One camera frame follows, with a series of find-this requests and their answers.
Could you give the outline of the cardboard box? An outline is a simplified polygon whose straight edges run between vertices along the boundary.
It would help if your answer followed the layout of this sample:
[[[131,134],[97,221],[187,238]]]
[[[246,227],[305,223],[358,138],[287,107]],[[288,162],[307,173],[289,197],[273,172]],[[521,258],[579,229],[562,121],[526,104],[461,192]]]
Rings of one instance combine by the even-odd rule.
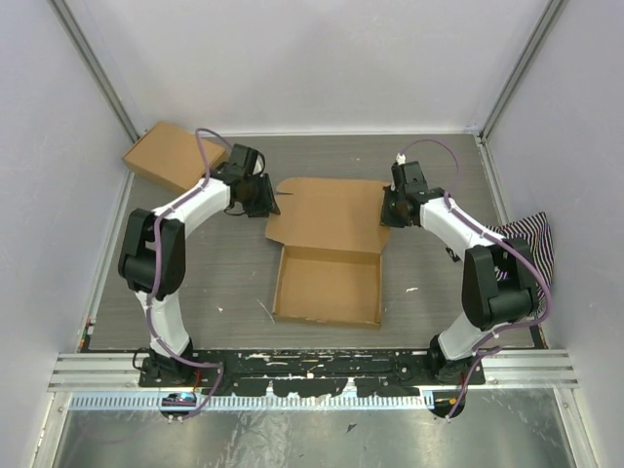
[[[277,320],[377,329],[382,314],[380,223],[385,182],[291,177],[276,189],[267,239],[281,244]]]
[[[138,140],[122,160],[137,176],[180,194],[205,175],[205,161],[212,170],[228,158],[228,143],[216,136],[207,138],[206,132],[201,132],[199,139],[204,152],[200,151],[194,133],[161,121]]]

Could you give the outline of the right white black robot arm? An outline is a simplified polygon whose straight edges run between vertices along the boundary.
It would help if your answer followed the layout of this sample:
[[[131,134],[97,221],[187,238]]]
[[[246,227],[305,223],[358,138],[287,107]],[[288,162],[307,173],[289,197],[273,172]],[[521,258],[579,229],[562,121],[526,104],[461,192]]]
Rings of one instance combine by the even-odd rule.
[[[426,355],[428,372],[440,384],[453,383],[500,332],[522,326],[538,311],[540,296],[550,299],[527,241],[480,224],[442,189],[409,196],[384,187],[380,222],[434,234],[463,265],[460,315],[431,339]]]

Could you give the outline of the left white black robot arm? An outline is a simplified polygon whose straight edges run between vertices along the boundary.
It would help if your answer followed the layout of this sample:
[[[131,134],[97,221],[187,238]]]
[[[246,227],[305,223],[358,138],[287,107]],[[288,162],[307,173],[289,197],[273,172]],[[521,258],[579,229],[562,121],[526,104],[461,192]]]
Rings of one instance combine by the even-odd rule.
[[[178,290],[186,274],[186,240],[212,216],[242,207],[247,217],[277,215],[270,177],[204,176],[188,191],[151,211],[128,217],[118,273],[139,301],[150,336],[141,370],[182,387],[196,370],[214,369],[192,358],[193,344],[183,323]]]

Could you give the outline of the folded closed cardboard box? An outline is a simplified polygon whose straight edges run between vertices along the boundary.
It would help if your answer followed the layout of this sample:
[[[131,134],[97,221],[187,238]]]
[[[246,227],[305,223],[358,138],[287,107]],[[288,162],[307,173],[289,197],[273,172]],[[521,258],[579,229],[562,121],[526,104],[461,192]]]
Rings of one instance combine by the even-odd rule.
[[[199,139],[204,152],[200,151],[194,133],[161,121],[138,140],[122,160],[137,176],[180,194],[205,175],[205,161],[212,170],[228,158],[228,143],[216,136],[207,138],[206,132],[201,132]]]

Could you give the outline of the purple striped cloth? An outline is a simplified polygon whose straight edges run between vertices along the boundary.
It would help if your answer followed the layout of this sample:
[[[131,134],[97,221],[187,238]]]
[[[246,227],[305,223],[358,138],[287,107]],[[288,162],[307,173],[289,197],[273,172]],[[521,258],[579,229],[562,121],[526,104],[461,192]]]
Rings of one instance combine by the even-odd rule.
[[[492,225],[489,229],[505,238],[524,239],[530,248],[535,268],[545,280],[546,286],[551,288],[555,253],[551,227],[544,212],[529,215],[507,224]]]

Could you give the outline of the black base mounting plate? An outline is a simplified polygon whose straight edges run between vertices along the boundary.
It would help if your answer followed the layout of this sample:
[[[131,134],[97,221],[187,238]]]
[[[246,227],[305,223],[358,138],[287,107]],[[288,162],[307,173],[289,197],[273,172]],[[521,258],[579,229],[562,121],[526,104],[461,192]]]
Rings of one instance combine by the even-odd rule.
[[[265,349],[198,350],[191,359],[222,366],[197,369],[180,363],[157,367],[148,354],[133,356],[139,386],[194,387],[203,395],[214,386],[218,396],[286,398],[336,397],[349,383],[356,396],[418,396],[423,386],[459,387],[468,376],[471,359],[433,371],[433,360],[412,349]]]

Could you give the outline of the left aluminium frame post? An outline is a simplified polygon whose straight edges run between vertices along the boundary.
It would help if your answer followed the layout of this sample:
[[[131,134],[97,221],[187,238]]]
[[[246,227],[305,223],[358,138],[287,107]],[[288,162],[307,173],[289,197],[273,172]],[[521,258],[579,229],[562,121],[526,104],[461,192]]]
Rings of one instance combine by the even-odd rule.
[[[124,132],[132,142],[137,142],[139,140],[139,132],[67,2],[63,0],[48,0],[47,3],[55,13],[78,56],[95,80],[100,93],[113,111]]]

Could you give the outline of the aluminium frame post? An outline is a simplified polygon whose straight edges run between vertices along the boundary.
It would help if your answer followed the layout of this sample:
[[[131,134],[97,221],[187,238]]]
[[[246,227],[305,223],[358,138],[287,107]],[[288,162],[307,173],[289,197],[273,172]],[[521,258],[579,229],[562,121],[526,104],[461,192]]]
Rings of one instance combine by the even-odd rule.
[[[567,4],[567,0],[549,0],[546,2],[545,8],[540,14],[535,26],[531,30],[531,33],[529,34],[510,75],[506,79],[491,112],[478,133],[479,141],[482,144],[486,144],[493,134],[499,120],[511,102],[512,97],[521,85],[524,77],[527,75],[532,63],[545,43],[546,38]]]
[[[137,142],[139,140],[139,132],[67,2],[63,0],[48,0],[47,3],[55,13],[78,56],[95,80],[100,93],[113,111],[124,132],[132,142]]]

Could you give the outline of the aluminium rail front beam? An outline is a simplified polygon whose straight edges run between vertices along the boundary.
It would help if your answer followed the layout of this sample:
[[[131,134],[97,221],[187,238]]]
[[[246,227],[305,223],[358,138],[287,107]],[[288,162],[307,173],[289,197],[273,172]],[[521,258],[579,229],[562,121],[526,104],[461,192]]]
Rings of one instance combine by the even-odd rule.
[[[498,388],[578,386],[567,352],[548,349],[505,349],[485,356],[475,366],[470,383]],[[66,391],[142,388],[130,353],[61,354],[49,387]]]

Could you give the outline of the right aluminium frame post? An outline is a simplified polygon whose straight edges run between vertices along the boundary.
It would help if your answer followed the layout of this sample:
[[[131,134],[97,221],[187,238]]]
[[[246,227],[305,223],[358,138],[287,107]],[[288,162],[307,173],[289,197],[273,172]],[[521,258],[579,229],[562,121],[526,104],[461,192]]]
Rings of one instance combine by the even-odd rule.
[[[506,79],[491,112],[478,133],[479,141],[482,144],[486,144],[493,134],[499,120],[511,102],[512,97],[521,85],[524,77],[527,75],[532,63],[545,43],[546,38],[567,4],[567,0],[549,0],[546,2],[545,8],[540,14],[535,26],[531,30],[531,33],[529,34],[510,75]]]

